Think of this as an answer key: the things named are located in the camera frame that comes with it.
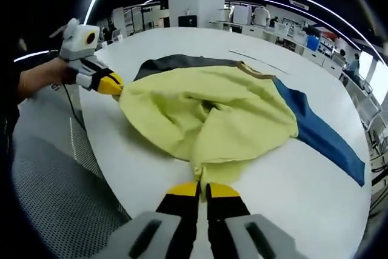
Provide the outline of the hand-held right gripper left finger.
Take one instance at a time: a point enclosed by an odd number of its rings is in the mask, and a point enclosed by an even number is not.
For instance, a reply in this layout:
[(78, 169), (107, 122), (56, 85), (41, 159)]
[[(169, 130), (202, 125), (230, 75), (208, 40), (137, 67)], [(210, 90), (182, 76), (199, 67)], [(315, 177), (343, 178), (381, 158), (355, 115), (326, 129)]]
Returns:
[(103, 258), (189, 258), (196, 238), (201, 186), (170, 188), (155, 211), (147, 211), (109, 236)]

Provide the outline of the person's left hand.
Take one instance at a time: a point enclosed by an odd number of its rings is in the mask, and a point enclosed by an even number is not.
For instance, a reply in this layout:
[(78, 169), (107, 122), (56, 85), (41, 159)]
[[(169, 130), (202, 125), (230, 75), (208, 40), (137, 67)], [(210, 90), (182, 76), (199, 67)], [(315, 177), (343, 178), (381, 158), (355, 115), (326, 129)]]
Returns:
[(77, 71), (60, 58), (54, 58), (45, 64), (46, 79), (49, 84), (76, 84)]

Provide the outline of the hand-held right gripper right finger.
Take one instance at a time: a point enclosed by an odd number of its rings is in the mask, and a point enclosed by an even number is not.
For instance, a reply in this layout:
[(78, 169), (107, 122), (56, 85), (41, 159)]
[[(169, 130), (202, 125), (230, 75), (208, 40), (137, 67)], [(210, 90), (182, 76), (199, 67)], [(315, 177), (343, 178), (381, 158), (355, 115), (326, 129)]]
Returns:
[(207, 185), (208, 238), (215, 258), (300, 258), (295, 239), (225, 184)]

